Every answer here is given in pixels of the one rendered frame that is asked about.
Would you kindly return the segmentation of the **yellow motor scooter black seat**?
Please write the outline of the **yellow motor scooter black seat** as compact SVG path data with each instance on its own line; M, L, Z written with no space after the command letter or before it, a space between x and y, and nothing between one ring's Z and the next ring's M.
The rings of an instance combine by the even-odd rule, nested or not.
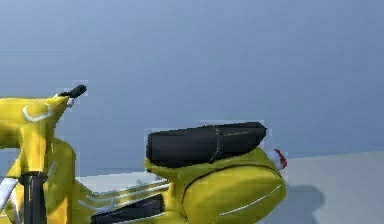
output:
M0 98L0 149L20 153L0 181L0 224L257 224L285 198L280 150L264 151L259 122L152 132L153 181L95 192L75 177L75 152L56 138L85 92Z

